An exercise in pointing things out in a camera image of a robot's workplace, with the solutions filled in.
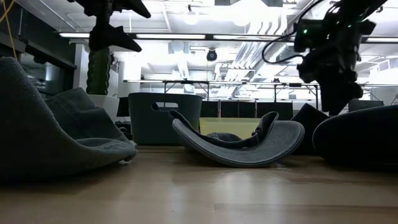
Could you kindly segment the green cactus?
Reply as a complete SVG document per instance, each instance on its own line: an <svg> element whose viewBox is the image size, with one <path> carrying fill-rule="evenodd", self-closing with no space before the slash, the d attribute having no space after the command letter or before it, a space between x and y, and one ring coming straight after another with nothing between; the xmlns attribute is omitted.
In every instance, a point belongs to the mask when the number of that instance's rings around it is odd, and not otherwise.
<svg viewBox="0 0 398 224"><path fill-rule="evenodd" d="M108 47L99 51L90 51L88 56L88 72L86 81L87 94L108 94L110 65L111 54Z"/></svg>

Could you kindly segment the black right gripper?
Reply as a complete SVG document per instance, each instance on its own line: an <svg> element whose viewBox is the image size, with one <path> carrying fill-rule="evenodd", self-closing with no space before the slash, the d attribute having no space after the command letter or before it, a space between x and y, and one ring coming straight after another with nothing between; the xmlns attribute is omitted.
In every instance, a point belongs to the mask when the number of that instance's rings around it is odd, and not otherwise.
<svg viewBox="0 0 398 224"><path fill-rule="evenodd" d="M356 82L356 62L361 60L358 46L321 46L309 51L297 65L299 77L305 82L316 81L321 87L322 111L336 116L351 112L352 104L363 97L363 90ZM339 97L329 89L354 88L343 95L341 108Z"/></svg>

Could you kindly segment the row of black cabinets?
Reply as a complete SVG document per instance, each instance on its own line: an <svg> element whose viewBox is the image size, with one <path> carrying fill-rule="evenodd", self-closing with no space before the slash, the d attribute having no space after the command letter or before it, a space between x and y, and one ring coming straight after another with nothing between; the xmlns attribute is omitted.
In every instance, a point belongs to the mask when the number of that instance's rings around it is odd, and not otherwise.
<svg viewBox="0 0 398 224"><path fill-rule="evenodd" d="M247 102L247 101L203 101L200 116L203 118L261 118L276 111L279 120L290 120L293 113L292 103Z"/></svg>

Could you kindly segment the long black-framed folding table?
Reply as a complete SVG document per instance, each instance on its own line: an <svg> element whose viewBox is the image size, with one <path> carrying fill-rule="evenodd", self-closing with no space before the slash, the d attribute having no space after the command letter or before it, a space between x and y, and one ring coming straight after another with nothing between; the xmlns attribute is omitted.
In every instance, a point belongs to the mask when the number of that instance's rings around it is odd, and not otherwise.
<svg viewBox="0 0 398 224"><path fill-rule="evenodd" d="M126 83L163 83L164 84L164 93L167 92L166 86L168 83L179 83L181 85L199 85L204 84L207 85L207 91L210 90L210 85L258 85L258 86L272 86L274 90L274 99L276 100L277 92L276 89L278 86L281 87L290 87L290 88L306 88L310 93L315 95L315 107L316 109L320 108L320 94L319 94L319 85L317 84L304 84L304 83L275 83L275 82L216 82L216 81L199 81L199 80L123 80Z"/></svg>

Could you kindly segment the yellow translucent plastic bin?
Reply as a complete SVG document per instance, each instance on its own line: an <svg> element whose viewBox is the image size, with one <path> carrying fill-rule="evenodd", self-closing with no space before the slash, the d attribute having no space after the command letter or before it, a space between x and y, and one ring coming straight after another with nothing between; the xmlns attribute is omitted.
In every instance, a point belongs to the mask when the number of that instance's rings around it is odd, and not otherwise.
<svg viewBox="0 0 398 224"><path fill-rule="evenodd" d="M251 137L260 118L200 118L200 133L231 133L241 139Z"/></svg>

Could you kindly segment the black monitor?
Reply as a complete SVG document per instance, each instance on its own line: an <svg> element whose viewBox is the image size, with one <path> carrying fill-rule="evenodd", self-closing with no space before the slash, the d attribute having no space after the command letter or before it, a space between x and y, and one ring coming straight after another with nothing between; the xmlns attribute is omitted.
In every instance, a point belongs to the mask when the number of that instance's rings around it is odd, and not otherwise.
<svg viewBox="0 0 398 224"><path fill-rule="evenodd" d="M358 99L353 99L348 103L348 111L357 111L357 110L364 110L368 108L374 108L374 107L379 107L379 106L384 106L383 101L378 101L378 100L358 100Z"/></svg>

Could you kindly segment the blue denim cap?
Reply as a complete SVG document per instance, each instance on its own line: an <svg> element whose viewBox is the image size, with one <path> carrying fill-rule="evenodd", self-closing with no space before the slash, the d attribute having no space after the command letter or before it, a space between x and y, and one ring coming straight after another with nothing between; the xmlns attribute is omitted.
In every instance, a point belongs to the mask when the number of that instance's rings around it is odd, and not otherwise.
<svg viewBox="0 0 398 224"><path fill-rule="evenodd" d="M318 125L328 118L329 117L325 113L317 110L308 103L301 107L298 113L294 115L291 120L300 123L305 129L305 134L303 141L300 143L299 147L296 148L293 154L306 156L316 155L312 142L313 133Z"/></svg>

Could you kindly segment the teal plastic bin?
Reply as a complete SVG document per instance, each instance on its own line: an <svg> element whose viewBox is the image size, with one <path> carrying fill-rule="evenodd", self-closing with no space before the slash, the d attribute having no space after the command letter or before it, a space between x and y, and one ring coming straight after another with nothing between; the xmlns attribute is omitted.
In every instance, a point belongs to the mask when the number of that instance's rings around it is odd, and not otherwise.
<svg viewBox="0 0 398 224"><path fill-rule="evenodd" d="M142 146L179 146L172 127L170 110L182 114L196 129L203 98L170 93L131 93L128 95L132 140Z"/></svg>

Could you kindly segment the white hexagonal plant pot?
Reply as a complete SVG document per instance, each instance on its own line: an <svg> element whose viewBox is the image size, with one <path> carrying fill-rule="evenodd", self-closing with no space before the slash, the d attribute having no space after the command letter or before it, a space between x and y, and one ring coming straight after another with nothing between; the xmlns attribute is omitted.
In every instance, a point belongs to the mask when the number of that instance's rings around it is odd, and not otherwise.
<svg viewBox="0 0 398 224"><path fill-rule="evenodd" d="M103 108L115 123L117 118L119 98L107 95L89 95L97 107Z"/></svg>

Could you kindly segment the dark navy blue cap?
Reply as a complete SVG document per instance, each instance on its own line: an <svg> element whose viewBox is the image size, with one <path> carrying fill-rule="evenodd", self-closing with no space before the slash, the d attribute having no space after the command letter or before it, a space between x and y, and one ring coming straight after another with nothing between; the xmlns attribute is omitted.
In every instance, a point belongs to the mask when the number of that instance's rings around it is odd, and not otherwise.
<svg viewBox="0 0 398 224"><path fill-rule="evenodd" d="M398 166L398 105L329 118L314 130L312 142L328 162Z"/></svg>

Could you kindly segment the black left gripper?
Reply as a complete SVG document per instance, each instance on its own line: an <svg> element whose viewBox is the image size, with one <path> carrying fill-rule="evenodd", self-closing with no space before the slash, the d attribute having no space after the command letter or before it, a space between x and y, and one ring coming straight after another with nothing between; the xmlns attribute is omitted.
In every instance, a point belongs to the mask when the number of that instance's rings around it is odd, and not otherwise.
<svg viewBox="0 0 398 224"><path fill-rule="evenodd" d="M135 52L142 48L123 29L123 26L109 25L109 19L114 11L134 11L142 17L150 18L151 14L141 0L67 0L77 2L84 8L87 16L95 16L96 23L89 36L91 50L99 51L115 45Z"/></svg>

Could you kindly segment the grey cap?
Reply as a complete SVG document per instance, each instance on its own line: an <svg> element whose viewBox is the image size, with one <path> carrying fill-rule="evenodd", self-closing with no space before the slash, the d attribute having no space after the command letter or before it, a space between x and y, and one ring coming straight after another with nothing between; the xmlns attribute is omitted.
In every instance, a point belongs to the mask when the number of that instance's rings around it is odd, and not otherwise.
<svg viewBox="0 0 398 224"><path fill-rule="evenodd" d="M199 133L178 111L171 110L172 127L182 146L230 167L261 168L293 153L302 143L305 128L297 121L281 121L271 111L259 121L251 136L241 139L231 133Z"/></svg>
<svg viewBox="0 0 398 224"><path fill-rule="evenodd" d="M81 174L136 154L82 88L44 98L16 59L0 57L0 182Z"/></svg>

